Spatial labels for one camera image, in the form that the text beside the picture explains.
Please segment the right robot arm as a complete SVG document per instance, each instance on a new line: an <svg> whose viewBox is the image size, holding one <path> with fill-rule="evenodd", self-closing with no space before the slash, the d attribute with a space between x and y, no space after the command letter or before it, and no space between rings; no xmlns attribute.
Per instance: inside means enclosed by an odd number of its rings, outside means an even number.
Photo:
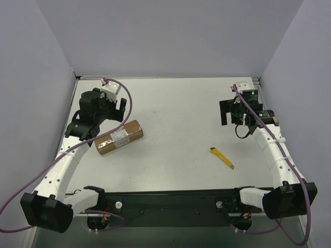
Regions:
<svg viewBox="0 0 331 248"><path fill-rule="evenodd" d="M247 126L266 157L273 180L273 190L244 187L239 200L244 205L262 209L268 218L280 219L305 215L318 192L315 183L307 182L295 167L272 110L263 109L256 89L246 89L230 100L219 102L221 124L227 114L236 126Z"/></svg>

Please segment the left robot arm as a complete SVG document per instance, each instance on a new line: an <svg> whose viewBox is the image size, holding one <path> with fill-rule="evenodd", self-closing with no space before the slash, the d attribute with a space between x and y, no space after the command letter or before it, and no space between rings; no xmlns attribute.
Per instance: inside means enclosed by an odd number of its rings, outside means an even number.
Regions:
<svg viewBox="0 0 331 248"><path fill-rule="evenodd" d="M86 91L79 100L79 110L68 125L54 165L33 193L24 193L20 204L27 222L48 230L64 233L72 219L84 210L106 210L104 189L86 186L68 199L65 194L80 160L106 120L122 122L126 99L117 101L120 86L102 86Z"/></svg>

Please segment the brown cardboard express box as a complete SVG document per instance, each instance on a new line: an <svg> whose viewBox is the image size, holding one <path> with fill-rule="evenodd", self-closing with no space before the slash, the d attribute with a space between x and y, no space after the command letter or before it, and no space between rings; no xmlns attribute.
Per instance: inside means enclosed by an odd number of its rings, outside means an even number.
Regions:
<svg viewBox="0 0 331 248"><path fill-rule="evenodd" d="M105 155L143 137L143 130L137 120L132 120L117 131L95 140L97 151Z"/></svg>

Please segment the yellow utility knife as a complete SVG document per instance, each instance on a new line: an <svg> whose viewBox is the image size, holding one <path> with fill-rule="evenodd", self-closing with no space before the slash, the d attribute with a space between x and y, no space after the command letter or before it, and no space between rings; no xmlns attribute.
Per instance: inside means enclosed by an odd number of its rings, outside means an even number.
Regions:
<svg viewBox="0 0 331 248"><path fill-rule="evenodd" d="M232 162L228 158L226 158L217 148L211 147L209 149L209 151L210 151L210 153L216 155L229 168L231 168L232 170L234 170L234 165L232 164Z"/></svg>

